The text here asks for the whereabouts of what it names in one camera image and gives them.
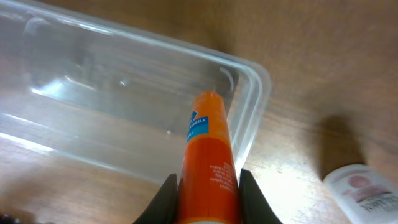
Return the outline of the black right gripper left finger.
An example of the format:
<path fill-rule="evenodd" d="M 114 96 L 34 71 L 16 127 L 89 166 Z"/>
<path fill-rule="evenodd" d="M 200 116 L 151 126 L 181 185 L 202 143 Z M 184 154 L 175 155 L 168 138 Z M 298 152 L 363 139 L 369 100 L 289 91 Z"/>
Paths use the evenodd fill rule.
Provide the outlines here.
<path fill-rule="evenodd" d="M 174 224 L 178 205 L 177 175 L 170 174 L 133 224 Z"/>

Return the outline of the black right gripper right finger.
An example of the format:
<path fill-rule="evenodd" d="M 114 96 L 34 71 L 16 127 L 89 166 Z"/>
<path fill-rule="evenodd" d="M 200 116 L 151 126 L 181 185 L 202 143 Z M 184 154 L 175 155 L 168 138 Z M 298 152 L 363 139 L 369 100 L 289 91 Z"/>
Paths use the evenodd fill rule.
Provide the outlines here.
<path fill-rule="evenodd" d="M 249 170 L 241 169 L 239 204 L 243 224 L 282 224 L 272 211 L 265 196 Z"/>

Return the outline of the orange tube with white cap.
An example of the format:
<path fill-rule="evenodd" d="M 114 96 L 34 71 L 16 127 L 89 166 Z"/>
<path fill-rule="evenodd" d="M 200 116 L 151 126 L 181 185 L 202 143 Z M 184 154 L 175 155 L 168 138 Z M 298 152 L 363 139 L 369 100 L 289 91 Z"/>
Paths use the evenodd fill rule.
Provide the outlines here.
<path fill-rule="evenodd" d="M 225 105 L 215 91 L 194 99 L 178 191 L 177 223 L 241 223 Z"/>

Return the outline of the white bottle with pink label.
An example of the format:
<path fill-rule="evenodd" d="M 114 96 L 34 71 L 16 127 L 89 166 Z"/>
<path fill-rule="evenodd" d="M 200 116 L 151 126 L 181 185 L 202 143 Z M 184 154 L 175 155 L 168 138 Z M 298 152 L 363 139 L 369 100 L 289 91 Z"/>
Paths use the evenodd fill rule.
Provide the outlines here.
<path fill-rule="evenodd" d="M 323 182 L 352 223 L 397 223 L 397 187 L 369 166 L 343 166 Z"/>

